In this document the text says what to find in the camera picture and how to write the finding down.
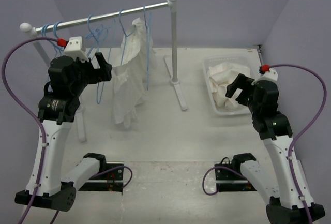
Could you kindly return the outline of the white skirt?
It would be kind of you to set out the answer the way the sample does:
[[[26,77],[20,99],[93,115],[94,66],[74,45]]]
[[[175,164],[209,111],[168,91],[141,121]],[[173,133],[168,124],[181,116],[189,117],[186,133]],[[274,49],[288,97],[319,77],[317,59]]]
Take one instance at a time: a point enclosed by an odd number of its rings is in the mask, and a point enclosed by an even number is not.
[[[239,104],[234,99],[227,98],[225,94],[227,86],[233,83],[240,73],[250,77],[251,69],[248,66],[230,62],[222,62],[208,68],[209,86],[218,107],[225,108],[227,111],[236,111],[239,108]]]
[[[137,118],[136,106],[146,99],[146,30],[145,22],[141,18],[133,20],[137,26],[137,41],[139,52],[127,64],[120,65],[120,53],[113,61],[112,69],[112,99],[111,110],[115,124],[122,124],[129,128],[131,121]],[[153,40],[150,43],[149,79],[151,70],[155,67],[156,52]]]

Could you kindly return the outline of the light blue hangers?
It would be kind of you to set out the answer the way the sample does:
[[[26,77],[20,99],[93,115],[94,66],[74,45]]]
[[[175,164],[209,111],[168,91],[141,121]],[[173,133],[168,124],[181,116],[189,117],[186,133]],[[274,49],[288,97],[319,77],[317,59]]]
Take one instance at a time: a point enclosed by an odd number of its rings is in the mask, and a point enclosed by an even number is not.
[[[95,28],[94,30],[91,29],[90,27],[90,22],[91,22],[91,18],[93,17],[92,14],[90,14],[88,16],[88,20],[87,20],[87,28],[89,30],[89,34],[86,35],[85,39],[86,40],[90,40],[90,39],[94,39],[94,44],[92,45],[92,47],[89,49],[87,56],[90,56],[91,53],[94,52],[99,52],[100,51],[100,46],[104,43],[104,41],[106,40],[106,38],[108,37],[109,31],[112,29],[112,35],[115,34],[115,31],[113,30],[113,25],[116,23],[116,21],[113,21],[113,23],[108,26],[108,27],[104,27],[102,24],[98,27]],[[52,28],[52,32],[53,32],[53,36],[55,38],[59,38],[57,35],[57,27],[59,24],[61,24],[62,21],[57,21],[54,24],[53,23],[49,23],[44,25],[41,28],[41,36],[42,37],[46,37],[46,30],[49,26],[53,26]],[[97,83],[97,89],[96,89],[96,103],[100,104],[101,103],[101,99],[102,99],[102,95],[103,95],[103,90],[104,90],[104,83],[102,83],[100,85],[100,83]]]

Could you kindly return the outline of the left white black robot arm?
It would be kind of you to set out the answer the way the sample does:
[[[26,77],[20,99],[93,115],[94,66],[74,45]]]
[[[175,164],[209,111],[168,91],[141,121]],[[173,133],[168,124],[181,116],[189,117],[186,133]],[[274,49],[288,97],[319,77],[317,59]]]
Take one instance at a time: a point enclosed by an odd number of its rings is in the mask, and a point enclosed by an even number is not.
[[[38,104],[37,118],[43,128],[35,164],[26,188],[16,193],[16,204],[67,212],[76,192],[89,179],[106,176],[106,157],[96,153],[87,153],[68,174],[61,175],[65,143],[81,104],[80,95],[89,84],[111,80],[112,65],[101,52],[95,57],[99,68],[94,68],[90,59],[82,62],[65,55],[51,61],[49,81]]]

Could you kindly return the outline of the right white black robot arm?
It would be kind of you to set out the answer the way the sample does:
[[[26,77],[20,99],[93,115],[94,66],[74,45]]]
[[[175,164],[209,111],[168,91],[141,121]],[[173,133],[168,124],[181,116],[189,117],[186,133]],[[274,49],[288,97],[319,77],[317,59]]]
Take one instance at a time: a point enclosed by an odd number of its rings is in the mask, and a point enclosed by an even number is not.
[[[276,175],[276,183],[262,170],[250,154],[236,155],[231,174],[246,178],[266,204],[270,223],[313,223],[325,216],[324,207],[315,203],[291,146],[293,132],[288,118],[278,111],[279,91],[276,77],[262,76],[254,80],[239,74],[227,86],[226,97],[241,89],[236,101],[246,106],[253,127],[263,141]]]

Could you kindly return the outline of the white hanging skirt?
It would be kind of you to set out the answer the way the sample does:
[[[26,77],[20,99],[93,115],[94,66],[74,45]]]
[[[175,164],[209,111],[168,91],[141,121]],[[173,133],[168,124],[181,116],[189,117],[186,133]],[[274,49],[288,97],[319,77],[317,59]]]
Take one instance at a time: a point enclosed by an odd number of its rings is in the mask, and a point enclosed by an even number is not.
[[[137,118],[136,106],[146,99],[146,30],[145,22],[141,18],[133,20],[137,26],[137,41],[139,52],[127,64],[120,65],[120,53],[113,61],[112,69],[112,99],[111,110],[115,124],[122,124],[129,128],[131,121]],[[155,67],[156,52],[153,40],[150,43],[149,79],[151,70]]]

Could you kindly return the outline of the light blue skirt hanger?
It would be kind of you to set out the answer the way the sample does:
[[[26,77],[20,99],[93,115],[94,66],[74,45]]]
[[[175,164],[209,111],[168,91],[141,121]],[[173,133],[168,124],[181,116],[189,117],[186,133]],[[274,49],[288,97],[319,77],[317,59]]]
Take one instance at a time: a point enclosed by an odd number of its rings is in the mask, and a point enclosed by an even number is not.
[[[138,46],[138,41],[137,41],[137,26],[132,25],[129,28],[130,33],[127,33],[126,30],[124,29],[123,23],[122,23],[122,12],[124,9],[121,9],[119,11],[119,16],[118,20],[121,25],[121,29],[123,32],[123,38],[122,38],[122,43],[121,43],[121,53],[120,53],[120,60],[119,64],[120,65],[125,65],[129,61],[131,61],[135,56],[137,56],[139,52],[139,46]]]

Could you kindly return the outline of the white perforated plastic basket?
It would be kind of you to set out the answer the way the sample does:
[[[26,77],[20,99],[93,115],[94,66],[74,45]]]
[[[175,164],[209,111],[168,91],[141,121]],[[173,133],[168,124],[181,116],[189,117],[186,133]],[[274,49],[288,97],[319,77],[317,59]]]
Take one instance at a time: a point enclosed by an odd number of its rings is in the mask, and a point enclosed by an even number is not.
[[[207,57],[203,59],[202,68],[208,95],[216,114],[230,116],[249,113],[247,107],[235,101],[240,90],[237,90],[232,98],[225,96],[227,86],[236,79],[238,74],[257,78],[257,72],[249,63],[248,57],[236,54]]]

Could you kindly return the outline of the silver clothes rack rail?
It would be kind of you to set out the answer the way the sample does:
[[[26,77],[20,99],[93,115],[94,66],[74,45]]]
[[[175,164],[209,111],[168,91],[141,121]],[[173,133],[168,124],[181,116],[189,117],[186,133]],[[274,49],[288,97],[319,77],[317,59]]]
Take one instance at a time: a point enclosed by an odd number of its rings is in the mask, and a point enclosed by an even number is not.
[[[137,7],[137,8],[132,8],[132,9],[127,9],[127,10],[120,10],[118,12],[113,12],[113,13],[107,13],[107,14],[102,14],[102,15],[97,15],[97,16],[92,16],[92,17],[87,17],[87,18],[82,18],[82,19],[77,19],[77,20],[72,20],[72,21],[67,21],[67,22],[61,22],[56,29],[66,29],[70,27],[75,27],[87,23],[93,23],[93,22],[99,22],[107,19],[113,19],[117,18],[119,16],[127,16],[130,14],[136,14],[144,11],[151,11],[151,10],[156,10],[160,8],[173,8],[173,4],[170,3],[169,0],[166,2],[162,3],[156,3],[152,5],[147,5],[147,6],[142,6],[142,7]]]

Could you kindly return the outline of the white right rack post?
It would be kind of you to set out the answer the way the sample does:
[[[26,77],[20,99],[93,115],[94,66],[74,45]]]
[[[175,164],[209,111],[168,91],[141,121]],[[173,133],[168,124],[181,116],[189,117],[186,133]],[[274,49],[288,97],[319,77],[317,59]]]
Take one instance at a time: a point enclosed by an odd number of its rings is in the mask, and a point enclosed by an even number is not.
[[[171,14],[171,57],[165,56],[169,75],[170,84],[174,87],[177,99],[182,111],[188,110],[187,101],[180,86],[178,78],[178,58],[177,58],[177,0],[168,0]]]

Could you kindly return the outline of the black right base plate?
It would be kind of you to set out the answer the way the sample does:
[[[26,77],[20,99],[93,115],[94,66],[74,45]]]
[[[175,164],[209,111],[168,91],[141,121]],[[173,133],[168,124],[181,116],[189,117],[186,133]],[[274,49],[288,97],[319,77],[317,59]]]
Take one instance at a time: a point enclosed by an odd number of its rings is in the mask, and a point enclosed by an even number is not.
[[[241,161],[233,157],[222,159],[221,162],[215,163],[215,167],[225,167],[240,174]],[[215,169],[216,188],[219,192],[249,192],[256,191],[253,185],[242,176],[226,169]]]

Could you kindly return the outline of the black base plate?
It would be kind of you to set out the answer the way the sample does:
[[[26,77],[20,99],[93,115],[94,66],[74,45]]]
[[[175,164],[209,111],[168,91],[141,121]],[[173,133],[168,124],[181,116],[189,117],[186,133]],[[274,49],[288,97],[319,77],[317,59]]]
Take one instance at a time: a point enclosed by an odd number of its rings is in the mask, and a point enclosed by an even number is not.
[[[79,191],[96,191],[96,192],[123,192],[124,188],[124,164],[123,163],[106,163],[105,170],[110,170],[115,167],[118,169],[112,170],[106,174],[89,179]]]
[[[215,163],[215,167],[225,167],[240,174],[241,161],[233,157],[222,159],[221,162]],[[219,192],[249,192],[256,191],[253,185],[242,176],[226,169],[215,169],[216,188]]]

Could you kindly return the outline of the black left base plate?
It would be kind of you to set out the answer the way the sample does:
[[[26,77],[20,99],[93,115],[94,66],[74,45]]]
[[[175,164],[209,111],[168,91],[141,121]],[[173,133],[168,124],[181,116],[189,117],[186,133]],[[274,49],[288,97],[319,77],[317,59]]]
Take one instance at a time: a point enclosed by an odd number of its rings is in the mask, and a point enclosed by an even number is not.
[[[123,163],[106,163],[105,170],[110,170],[115,167],[118,169],[112,170],[106,174],[89,179],[79,191],[96,191],[96,192],[123,192],[124,188],[124,164]]]

